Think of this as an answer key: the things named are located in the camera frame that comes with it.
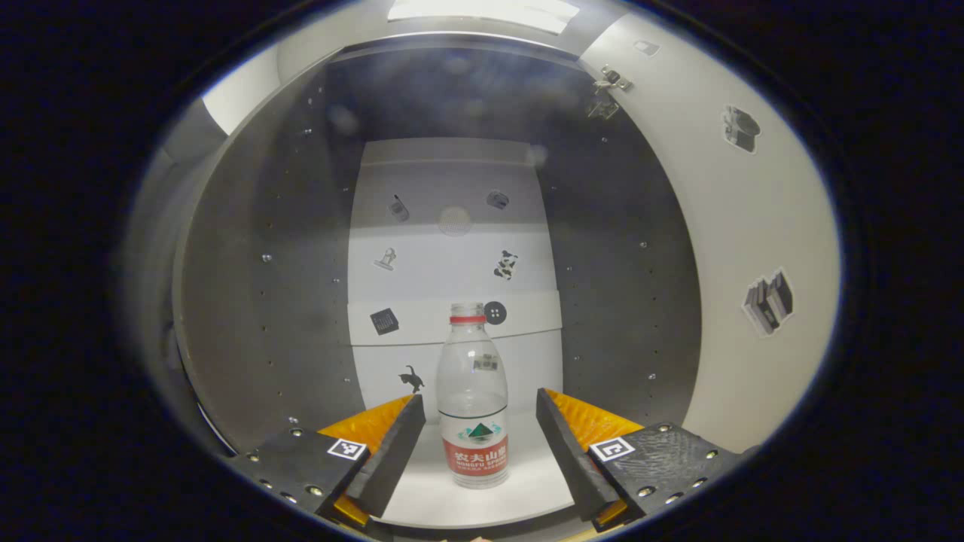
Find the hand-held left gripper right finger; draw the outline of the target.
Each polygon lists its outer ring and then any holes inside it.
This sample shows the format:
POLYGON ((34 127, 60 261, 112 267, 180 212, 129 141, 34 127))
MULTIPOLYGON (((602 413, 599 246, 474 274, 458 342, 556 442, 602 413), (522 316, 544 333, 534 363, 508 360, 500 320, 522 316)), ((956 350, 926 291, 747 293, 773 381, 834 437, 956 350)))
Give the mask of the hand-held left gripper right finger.
POLYGON ((535 404, 575 510, 599 533, 681 507, 743 463, 675 423, 643 426, 549 388, 535 404))

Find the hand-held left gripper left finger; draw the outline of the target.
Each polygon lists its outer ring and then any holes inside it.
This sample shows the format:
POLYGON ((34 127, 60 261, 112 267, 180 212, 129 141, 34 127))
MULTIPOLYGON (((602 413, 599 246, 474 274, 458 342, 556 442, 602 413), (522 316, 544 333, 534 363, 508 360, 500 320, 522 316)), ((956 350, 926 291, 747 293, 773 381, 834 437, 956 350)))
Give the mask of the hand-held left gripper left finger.
POLYGON ((228 463, 276 500, 365 533, 392 500, 424 425, 423 396, 409 394, 321 430, 292 426, 228 463))

